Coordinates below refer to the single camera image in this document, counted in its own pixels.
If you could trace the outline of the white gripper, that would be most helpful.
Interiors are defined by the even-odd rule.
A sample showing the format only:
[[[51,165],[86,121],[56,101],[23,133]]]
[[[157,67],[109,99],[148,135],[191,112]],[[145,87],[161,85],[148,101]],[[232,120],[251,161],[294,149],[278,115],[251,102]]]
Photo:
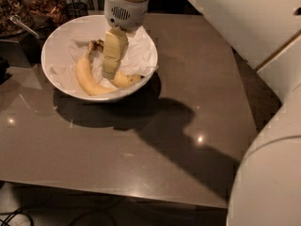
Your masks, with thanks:
[[[148,4],[149,0],[104,0],[104,16],[110,26],[133,32],[142,25]],[[102,75],[109,80],[115,77],[128,45],[126,33],[120,29],[105,32]]]

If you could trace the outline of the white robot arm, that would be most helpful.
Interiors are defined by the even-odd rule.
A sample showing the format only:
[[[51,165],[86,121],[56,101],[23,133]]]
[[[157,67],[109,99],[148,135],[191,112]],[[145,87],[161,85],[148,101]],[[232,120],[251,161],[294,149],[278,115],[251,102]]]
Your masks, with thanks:
[[[116,0],[118,5],[125,1]],[[146,0],[153,9],[190,4],[234,50],[256,108],[277,103],[242,161],[221,155],[211,168],[218,186],[229,169],[226,214],[201,213],[195,226],[301,226],[300,0]]]

